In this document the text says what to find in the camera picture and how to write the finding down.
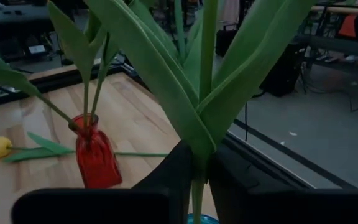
gray floor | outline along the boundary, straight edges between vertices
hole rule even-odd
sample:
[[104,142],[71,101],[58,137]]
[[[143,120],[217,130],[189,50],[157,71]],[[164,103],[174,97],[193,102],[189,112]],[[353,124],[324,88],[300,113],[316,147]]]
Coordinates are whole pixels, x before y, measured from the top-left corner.
[[[83,15],[77,18],[79,27],[84,27],[85,20]],[[20,62],[12,66],[41,72],[59,67],[60,59]],[[345,89],[352,96],[353,107],[358,108],[358,74],[314,66],[308,77],[319,90]],[[297,92],[282,98],[266,94],[250,100],[247,107],[249,126],[358,187],[358,111],[349,111],[349,97],[343,93],[304,93],[300,85],[296,89]],[[243,109],[238,118],[244,121],[244,117]],[[236,126],[230,131],[245,138],[244,130]],[[252,135],[248,135],[247,142],[315,187],[338,187]]]

orange object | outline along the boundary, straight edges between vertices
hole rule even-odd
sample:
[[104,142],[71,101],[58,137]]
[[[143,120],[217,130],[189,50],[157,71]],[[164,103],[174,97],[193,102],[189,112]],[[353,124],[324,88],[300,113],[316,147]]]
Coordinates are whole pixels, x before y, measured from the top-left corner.
[[340,35],[344,35],[347,37],[356,37],[356,33],[354,31],[354,19],[356,15],[348,15],[346,16],[341,29],[339,30]]
[[84,119],[79,115],[73,121],[80,127],[74,130],[76,158],[86,188],[101,189],[122,183],[118,163],[112,153],[108,137],[98,130],[98,117],[94,116],[92,124],[83,128]]

red glass vase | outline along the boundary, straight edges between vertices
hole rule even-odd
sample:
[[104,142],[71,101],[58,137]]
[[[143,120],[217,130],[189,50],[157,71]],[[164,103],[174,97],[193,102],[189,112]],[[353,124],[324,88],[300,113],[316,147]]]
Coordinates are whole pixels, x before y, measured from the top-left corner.
[[77,134],[75,151],[78,167],[82,175],[85,188],[108,188],[122,182],[118,163],[112,153],[109,138],[98,130],[98,116],[87,117],[84,128],[84,117],[73,118],[77,128],[69,127]]

wooden table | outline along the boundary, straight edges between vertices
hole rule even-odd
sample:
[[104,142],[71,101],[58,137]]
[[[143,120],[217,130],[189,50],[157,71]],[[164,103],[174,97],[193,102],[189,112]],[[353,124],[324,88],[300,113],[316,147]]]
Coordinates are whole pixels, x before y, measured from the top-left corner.
[[[75,67],[35,74],[53,75]],[[89,86],[93,99],[96,82]],[[83,85],[74,85],[45,94],[68,116],[83,108]],[[147,90],[123,73],[110,75],[103,83],[98,109],[99,128],[115,151],[169,152],[180,140],[165,113]],[[26,135],[32,131],[64,146],[74,148],[76,136],[67,122],[35,97],[0,105],[0,136],[14,146],[36,146]],[[148,175],[162,158],[118,157],[123,183],[129,188]],[[10,209],[21,195],[45,187],[83,187],[75,155],[8,164],[0,161],[0,224],[10,223]],[[204,193],[203,213],[216,217],[209,187]]]

blue vase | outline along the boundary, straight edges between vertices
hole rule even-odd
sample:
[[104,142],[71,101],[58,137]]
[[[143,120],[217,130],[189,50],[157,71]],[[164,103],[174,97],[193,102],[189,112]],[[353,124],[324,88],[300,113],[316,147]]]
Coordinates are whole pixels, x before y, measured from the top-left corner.
[[[189,214],[187,216],[187,224],[193,224],[193,214]],[[201,215],[201,223],[202,224],[219,224],[218,220],[209,216],[209,215]]]

